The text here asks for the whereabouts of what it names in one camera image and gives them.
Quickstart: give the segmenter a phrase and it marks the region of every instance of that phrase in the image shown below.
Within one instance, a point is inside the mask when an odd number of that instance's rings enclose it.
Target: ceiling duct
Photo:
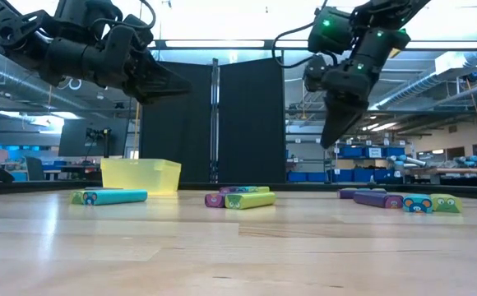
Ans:
[[[16,66],[12,62],[7,61],[7,68],[0,68],[0,81],[2,81],[2,85],[4,86],[11,86],[13,87],[13,92],[16,92],[21,97],[31,98],[31,97],[49,97],[49,85],[41,81],[39,78],[33,76],[28,77],[25,74],[23,68]],[[90,106],[83,103],[78,103],[77,99],[69,98],[64,95],[57,87],[54,87],[52,90],[52,99],[58,100],[64,104],[71,105],[72,107],[76,107],[79,109],[90,109]],[[94,115],[107,118],[101,113],[93,113]]]
[[[413,81],[398,86],[385,94],[370,109],[389,109],[393,104],[404,102],[445,81],[459,76],[469,75],[477,70],[477,52],[453,53],[448,52],[436,59],[435,68],[424,72]]]

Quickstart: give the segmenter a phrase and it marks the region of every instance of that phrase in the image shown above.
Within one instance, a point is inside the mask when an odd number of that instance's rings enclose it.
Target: monitor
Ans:
[[[105,129],[110,130],[109,155],[124,155],[128,121],[108,118],[65,120],[59,142],[59,156],[103,156]]]

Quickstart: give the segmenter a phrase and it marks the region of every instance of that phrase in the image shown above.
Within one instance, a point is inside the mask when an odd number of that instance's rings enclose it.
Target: blue storage bin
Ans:
[[[306,173],[300,173],[300,172],[289,172],[288,173],[288,181],[289,182],[306,182],[307,180],[307,174]]]
[[[354,182],[370,182],[373,176],[373,169],[354,169]]]
[[[388,177],[388,175],[394,177],[394,170],[393,169],[376,169],[373,172],[373,178],[375,181],[381,181]]]
[[[309,182],[325,182],[328,181],[326,179],[326,173],[308,173],[308,181]]]
[[[340,156],[341,157],[361,157],[363,156],[363,148],[362,147],[341,147],[340,148]]]
[[[10,172],[10,175],[14,176],[14,182],[28,181],[26,173]]]
[[[400,156],[405,155],[405,147],[388,147],[385,148],[384,156]]]
[[[340,169],[339,174],[336,175],[335,170],[329,172],[331,175],[331,181],[334,183],[339,182],[353,182],[354,181],[354,170],[353,169]]]

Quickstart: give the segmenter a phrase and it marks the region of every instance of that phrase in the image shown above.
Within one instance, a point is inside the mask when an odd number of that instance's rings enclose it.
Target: cartoon face sticker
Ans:
[[[83,205],[83,196],[81,195],[81,192],[73,192],[72,193],[72,204],[75,205]]]
[[[436,200],[437,205],[435,205],[436,208],[434,210],[447,212],[447,213],[460,213],[460,209],[458,205],[456,204],[457,203],[456,201],[457,199],[455,199],[454,197],[448,197],[448,198],[439,197]]]
[[[403,198],[399,196],[389,196],[385,202],[385,208],[387,209],[400,209],[403,207]]]
[[[83,193],[83,200],[85,201],[85,204],[88,206],[93,206],[96,200],[98,199],[98,196],[96,193]]]
[[[406,198],[404,205],[408,211],[413,213],[429,213],[432,211],[433,203],[429,199],[418,199],[414,201],[411,198]]]
[[[240,209],[241,197],[227,196],[226,198],[228,199],[228,209],[235,209],[235,210]]]

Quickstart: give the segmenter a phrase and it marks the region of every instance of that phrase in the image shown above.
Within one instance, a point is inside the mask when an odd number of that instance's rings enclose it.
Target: wooden tabletop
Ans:
[[[0,196],[0,295],[477,295],[477,200],[419,215],[278,192],[205,208],[206,192],[115,206]]]

